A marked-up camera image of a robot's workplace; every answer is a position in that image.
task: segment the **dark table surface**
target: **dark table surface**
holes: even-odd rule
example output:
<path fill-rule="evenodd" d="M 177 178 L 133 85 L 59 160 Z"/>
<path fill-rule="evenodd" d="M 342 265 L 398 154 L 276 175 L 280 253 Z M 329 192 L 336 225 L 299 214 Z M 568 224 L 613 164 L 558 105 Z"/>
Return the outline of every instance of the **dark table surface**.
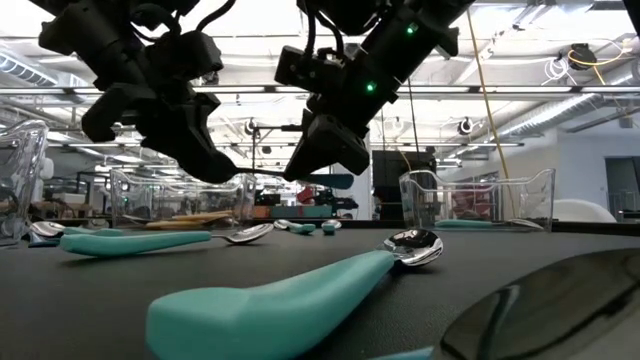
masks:
<path fill-rule="evenodd" d="M 0 358 L 153 359 L 148 305 L 198 287 L 251 287 L 374 248 L 398 230 L 274 231 L 251 246 L 220 241 L 118 259 L 57 248 L 0 251 Z M 466 307 L 555 261 L 640 247 L 640 238 L 585 234 L 439 233 L 444 254 L 386 276 L 306 359 L 366 359 L 436 344 Z"/>

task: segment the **white chair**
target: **white chair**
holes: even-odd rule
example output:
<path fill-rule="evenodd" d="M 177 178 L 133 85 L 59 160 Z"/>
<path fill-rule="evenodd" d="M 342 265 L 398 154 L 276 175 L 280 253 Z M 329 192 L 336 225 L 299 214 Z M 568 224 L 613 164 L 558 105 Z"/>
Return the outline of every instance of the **white chair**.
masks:
<path fill-rule="evenodd" d="M 559 221 L 615 223 L 616 218 L 602 206 L 579 199 L 555 200 L 553 218 Z"/>

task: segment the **transparent container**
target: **transparent container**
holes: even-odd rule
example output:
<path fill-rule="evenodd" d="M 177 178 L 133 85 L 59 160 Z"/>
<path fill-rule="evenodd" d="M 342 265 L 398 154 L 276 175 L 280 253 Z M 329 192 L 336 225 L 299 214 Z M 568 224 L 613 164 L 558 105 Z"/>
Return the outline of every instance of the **transparent container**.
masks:
<path fill-rule="evenodd" d="M 43 121 L 27 120 L 0 132 L 0 248 L 18 244 L 28 231 L 48 131 Z"/>
<path fill-rule="evenodd" d="M 114 227 L 220 211 L 228 211 L 233 221 L 221 221 L 217 227 L 239 226 L 253 219 L 253 175 L 238 174 L 219 185 L 138 177 L 118 170 L 110 175 Z"/>
<path fill-rule="evenodd" d="M 428 170 L 400 177 L 409 228 L 551 231 L 555 170 L 531 178 L 477 183 L 447 182 Z"/>

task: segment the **yellow cable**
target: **yellow cable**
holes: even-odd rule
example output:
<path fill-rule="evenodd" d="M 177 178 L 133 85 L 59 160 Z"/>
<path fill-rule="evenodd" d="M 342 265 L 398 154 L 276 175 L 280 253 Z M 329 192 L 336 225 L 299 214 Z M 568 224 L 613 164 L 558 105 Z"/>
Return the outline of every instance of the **yellow cable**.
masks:
<path fill-rule="evenodd" d="M 598 70 L 598 67 L 594 66 L 593 70 L 596 72 L 596 75 L 598 75 L 598 79 L 600 79 L 600 82 L 602 83 L 602 85 L 607 85 L 607 83 L 604 82 L 604 78 L 602 77 L 602 74 L 600 74 L 600 70 Z"/>
<path fill-rule="evenodd" d="M 471 39 L 473 40 L 473 52 L 476 56 L 476 62 L 478 63 L 478 74 L 480 75 L 480 83 L 482 84 L 482 94 L 484 95 L 484 104 L 487 107 L 487 117 L 489 117 L 489 124 L 491 125 L 491 132 L 493 133 L 493 138 L 496 141 L 496 147 L 498 148 L 498 153 L 500 154 L 500 161 L 502 162 L 502 170 L 504 171 L 504 176 L 509 179 L 509 170 L 507 169 L 507 161 L 504 158 L 504 153 L 502 152 L 502 146 L 500 145 L 500 138 L 498 137 L 498 132 L 496 131 L 496 124 L 493 122 L 493 114 L 491 112 L 491 105 L 489 105 L 489 96 L 487 95 L 487 86 L 484 81 L 484 72 L 482 71 L 482 64 L 480 63 L 480 52 L 478 51 L 478 42 L 476 40 L 476 34 L 473 30 L 473 22 L 471 21 L 471 11 L 467 10 L 467 19 L 469 19 L 469 30 L 471 30 Z"/>
<path fill-rule="evenodd" d="M 407 160 L 407 157 L 404 156 L 404 153 L 402 151 L 400 151 L 400 155 L 402 155 L 402 158 L 404 158 L 404 161 L 406 161 L 407 166 L 409 167 L 409 171 L 411 171 L 411 164 L 409 164 L 409 160 Z"/>
<path fill-rule="evenodd" d="M 607 60 L 607 61 L 603 61 L 603 62 L 599 62 L 599 63 L 590 63 L 590 62 L 586 62 L 586 61 L 580 61 L 577 59 L 574 59 L 571 57 L 571 54 L 574 53 L 575 51 L 571 50 L 569 51 L 569 53 L 567 54 L 567 57 L 569 58 L 569 60 L 573 61 L 574 63 L 580 64 L 580 65 L 587 65 L 587 66 L 602 66 L 602 65 L 607 65 L 607 64 L 611 64 L 612 62 L 618 61 L 620 60 L 620 58 L 622 57 L 622 55 L 624 55 L 624 50 L 620 51 L 620 54 L 618 54 L 618 56 L 614 57 L 611 60 Z"/>

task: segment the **green led light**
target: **green led light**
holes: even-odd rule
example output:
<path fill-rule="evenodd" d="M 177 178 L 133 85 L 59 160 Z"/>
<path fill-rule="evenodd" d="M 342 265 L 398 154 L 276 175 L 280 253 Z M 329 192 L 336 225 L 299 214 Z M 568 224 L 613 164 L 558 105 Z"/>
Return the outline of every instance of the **green led light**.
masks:
<path fill-rule="evenodd" d="M 407 35 L 413 35 L 416 31 L 418 31 L 417 24 L 412 23 L 411 25 L 409 25 L 409 27 L 407 27 Z"/>
<path fill-rule="evenodd" d="M 376 87 L 378 85 L 376 83 L 374 83 L 373 81 L 367 84 L 367 92 L 368 93 L 372 93 L 374 91 L 376 91 Z"/>

